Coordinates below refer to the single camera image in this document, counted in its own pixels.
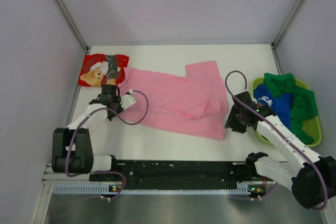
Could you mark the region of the pink t shirt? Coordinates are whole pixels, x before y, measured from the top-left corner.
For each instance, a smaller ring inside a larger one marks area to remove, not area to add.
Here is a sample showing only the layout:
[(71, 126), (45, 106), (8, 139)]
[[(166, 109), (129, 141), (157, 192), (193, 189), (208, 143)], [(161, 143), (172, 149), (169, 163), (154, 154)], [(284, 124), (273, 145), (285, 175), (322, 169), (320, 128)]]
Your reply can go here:
[(134, 91), (136, 104), (121, 114), (155, 129), (223, 140), (228, 113), (226, 88), (216, 61), (186, 65), (183, 77), (125, 68), (121, 93)]

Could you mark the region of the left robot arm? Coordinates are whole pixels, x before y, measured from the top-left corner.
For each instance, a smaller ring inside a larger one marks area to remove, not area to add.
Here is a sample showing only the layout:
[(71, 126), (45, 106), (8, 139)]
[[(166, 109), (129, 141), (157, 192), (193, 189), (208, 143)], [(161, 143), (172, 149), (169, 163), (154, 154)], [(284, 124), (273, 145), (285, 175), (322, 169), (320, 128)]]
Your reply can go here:
[(112, 163), (111, 155), (95, 155), (91, 136), (97, 126), (112, 120), (121, 113), (120, 89), (116, 85), (104, 84), (101, 93), (92, 101), (84, 113), (66, 127), (54, 130), (52, 139), (51, 167), (55, 173), (69, 177), (101, 171), (107, 180), (114, 180), (119, 168)]

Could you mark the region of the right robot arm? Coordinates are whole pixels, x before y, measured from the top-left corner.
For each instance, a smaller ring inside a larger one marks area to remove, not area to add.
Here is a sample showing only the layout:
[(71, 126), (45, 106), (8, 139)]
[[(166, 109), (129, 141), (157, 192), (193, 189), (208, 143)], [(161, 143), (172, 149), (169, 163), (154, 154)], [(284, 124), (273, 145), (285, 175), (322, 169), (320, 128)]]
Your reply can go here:
[(269, 106), (257, 105), (249, 92), (232, 98), (234, 104), (226, 128), (239, 133), (253, 128), (286, 159), (282, 163), (263, 152), (251, 153), (246, 158), (246, 176), (252, 180), (270, 178), (290, 190), (304, 208), (321, 204), (323, 209), (335, 197), (335, 159), (322, 157), (303, 144)]

